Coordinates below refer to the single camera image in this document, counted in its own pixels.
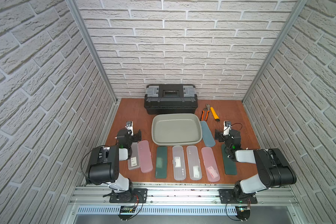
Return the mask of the right controller board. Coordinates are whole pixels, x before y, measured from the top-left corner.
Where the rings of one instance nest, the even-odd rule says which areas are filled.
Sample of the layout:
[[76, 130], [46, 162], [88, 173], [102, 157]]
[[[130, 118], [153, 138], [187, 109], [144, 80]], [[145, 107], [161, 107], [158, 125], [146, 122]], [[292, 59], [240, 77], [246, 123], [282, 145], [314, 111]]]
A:
[[241, 221], [247, 221], [251, 215], [250, 208], [248, 207], [235, 207], [236, 209], [236, 218]]

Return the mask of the left controller board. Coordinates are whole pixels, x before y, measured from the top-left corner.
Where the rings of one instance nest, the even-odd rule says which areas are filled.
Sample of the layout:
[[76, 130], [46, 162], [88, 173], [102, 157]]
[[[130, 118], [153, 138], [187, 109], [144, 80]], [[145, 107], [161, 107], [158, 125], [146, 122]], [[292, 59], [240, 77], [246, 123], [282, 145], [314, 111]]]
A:
[[121, 221], [127, 221], [136, 214], [136, 206], [121, 206], [118, 217]]

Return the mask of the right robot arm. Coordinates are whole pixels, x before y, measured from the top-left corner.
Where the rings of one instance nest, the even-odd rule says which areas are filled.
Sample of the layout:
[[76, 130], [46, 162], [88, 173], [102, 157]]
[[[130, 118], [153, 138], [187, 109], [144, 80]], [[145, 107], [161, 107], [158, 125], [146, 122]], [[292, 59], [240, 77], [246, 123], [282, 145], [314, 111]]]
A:
[[256, 165], [257, 174], [237, 181], [233, 189], [220, 189], [222, 202], [256, 204], [256, 193], [274, 187], [295, 184], [297, 175], [278, 148], [242, 149], [240, 131], [226, 128], [215, 130], [215, 139], [223, 143], [223, 158], [236, 163]]

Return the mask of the pink pencil case left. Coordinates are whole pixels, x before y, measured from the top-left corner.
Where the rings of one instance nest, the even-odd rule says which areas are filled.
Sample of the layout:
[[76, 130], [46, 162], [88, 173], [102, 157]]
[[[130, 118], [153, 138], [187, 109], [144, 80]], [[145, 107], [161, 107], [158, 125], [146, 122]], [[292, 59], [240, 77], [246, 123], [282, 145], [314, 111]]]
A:
[[138, 154], [142, 173], [148, 173], [153, 170], [152, 157], [147, 140], [138, 143]]

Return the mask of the black plastic toolbox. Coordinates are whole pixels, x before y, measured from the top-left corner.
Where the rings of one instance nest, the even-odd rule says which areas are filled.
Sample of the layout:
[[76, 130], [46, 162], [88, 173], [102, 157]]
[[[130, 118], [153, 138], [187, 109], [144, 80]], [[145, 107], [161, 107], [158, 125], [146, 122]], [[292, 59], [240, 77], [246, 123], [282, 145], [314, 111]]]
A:
[[184, 84], [148, 85], [144, 108], [150, 115], [195, 113], [198, 108], [196, 87]]

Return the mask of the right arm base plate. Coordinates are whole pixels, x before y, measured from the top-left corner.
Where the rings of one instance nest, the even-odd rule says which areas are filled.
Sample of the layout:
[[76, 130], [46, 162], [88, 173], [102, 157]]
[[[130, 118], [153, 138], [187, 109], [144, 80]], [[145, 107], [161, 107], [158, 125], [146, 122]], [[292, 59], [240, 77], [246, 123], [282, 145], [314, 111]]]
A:
[[234, 189], [219, 189], [220, 201], [222, 204], [242, 203], [242, 204], [257, 204], [255, 194], [245, 194]]

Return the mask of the controller board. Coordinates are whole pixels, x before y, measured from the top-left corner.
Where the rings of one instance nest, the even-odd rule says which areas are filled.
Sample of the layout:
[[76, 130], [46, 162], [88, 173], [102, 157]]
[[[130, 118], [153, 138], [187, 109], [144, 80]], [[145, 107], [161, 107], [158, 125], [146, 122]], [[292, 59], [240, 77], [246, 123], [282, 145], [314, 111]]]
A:
[[236, 218], [241, 221], [247, 221], [251, 215], [250, 208], [248, 207], [235, 207], [236, 209]]
[[136, 214], [136, 206], [121, 206], [118, 217], [121, 221], [127, 221]]

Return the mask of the dark green case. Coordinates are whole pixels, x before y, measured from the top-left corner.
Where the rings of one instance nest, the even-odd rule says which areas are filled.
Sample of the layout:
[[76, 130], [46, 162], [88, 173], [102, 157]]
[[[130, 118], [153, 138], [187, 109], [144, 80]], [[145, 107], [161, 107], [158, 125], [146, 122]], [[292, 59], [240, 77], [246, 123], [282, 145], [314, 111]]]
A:
[[236, 163], [228, 157], [225, 144], [221, 146], [221, 150], [222, 150], [222, 158], [223, 158], [225, 174], [226, 175], [237, 175], [238, 172], [237, 172]]
[[167, 147], [158, 147], [156, 152], [155, 177], [157, 179], [167, 178]]

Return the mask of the light blue pencil case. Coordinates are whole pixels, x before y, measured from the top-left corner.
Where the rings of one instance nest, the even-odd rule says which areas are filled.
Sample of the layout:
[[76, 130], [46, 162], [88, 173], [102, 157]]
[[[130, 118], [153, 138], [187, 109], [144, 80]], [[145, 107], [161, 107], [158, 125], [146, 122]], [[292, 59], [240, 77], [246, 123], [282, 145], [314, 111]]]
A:
[[216, 142], [206, 121], [200, 121], [202, 128], [203, 141], [206, 147], [215, 146]]

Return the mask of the clear pencil case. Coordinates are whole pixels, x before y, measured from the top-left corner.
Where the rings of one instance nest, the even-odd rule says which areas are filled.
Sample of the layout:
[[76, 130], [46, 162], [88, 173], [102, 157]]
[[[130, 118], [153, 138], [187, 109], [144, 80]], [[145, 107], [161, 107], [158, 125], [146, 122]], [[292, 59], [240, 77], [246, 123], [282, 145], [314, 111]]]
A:
[[173, 146], [173, 173], [174, 179], [182, 181], [186, 179], [184, 150], [182, 146]]
[[200, 165], [200, 159], [198, 149], [196, 146], [187, 146], [187, 159], [189, 166], [189, 177], [193, 181], [200, 180], [202, 178], [202, 170]]

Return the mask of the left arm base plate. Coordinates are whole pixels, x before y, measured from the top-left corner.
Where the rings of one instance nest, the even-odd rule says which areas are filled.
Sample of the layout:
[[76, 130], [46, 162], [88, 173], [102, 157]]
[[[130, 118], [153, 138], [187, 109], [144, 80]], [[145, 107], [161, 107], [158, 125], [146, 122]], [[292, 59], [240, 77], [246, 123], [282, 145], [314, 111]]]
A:
[[138, 188], [132, 191], [115, 193], [112, 191], [108, 196], [110, 203], [146, 203], [148, 189]]

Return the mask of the grey plastic storage tray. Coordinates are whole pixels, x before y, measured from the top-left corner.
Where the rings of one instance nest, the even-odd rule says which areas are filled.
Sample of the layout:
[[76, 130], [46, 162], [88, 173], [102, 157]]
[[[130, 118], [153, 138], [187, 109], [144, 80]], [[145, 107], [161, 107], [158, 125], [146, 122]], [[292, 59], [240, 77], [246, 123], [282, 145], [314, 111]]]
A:
[[192, 113], [161, 114], [154, 117], [152, 140], [159, 146], [187, 146], [203, 138], [199, 118]]

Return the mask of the yellow utility knife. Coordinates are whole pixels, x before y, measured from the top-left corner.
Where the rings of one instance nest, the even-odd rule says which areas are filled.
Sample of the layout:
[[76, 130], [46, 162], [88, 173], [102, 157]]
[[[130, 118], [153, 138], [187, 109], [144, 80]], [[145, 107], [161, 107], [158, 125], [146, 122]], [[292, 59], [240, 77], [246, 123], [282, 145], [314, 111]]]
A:
[[216, 113], [215, 109], [213, 107], [210, 107], [210, 111], [211, 111], [211, 113], [214, 117], [214, 120], [219, 122], [220, 118], [219, 118], [218, 114]]

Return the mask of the aluminium mounting rail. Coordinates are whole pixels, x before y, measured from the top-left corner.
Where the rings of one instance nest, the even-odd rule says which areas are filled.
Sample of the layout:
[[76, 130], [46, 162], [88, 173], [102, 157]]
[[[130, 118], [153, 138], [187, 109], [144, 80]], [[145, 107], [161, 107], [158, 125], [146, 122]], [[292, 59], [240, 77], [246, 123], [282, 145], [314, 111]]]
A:
[[[134, 182], [134, 189], [147, 189], [145, 205], [221, 205], [219, 189], [232, 189], [233, 184], [194, 183], [140, 183]], [[69, 205], [111, 205], [107, 186], [87, 185], [76, 187]], [[298, 206], [299, 203], [289, 187], [272, 188], [256, 193], [257, 204], [251, 206]]]

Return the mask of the pink pencil case with label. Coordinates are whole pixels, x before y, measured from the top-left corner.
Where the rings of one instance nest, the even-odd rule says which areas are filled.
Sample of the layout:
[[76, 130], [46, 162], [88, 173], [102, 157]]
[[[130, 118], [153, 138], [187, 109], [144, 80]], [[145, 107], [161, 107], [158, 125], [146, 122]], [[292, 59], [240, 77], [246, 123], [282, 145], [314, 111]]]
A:
[[203, 147], [202, 156], [208, 180], [210, 182], [219, 181], [220, 175], [212, 148]]

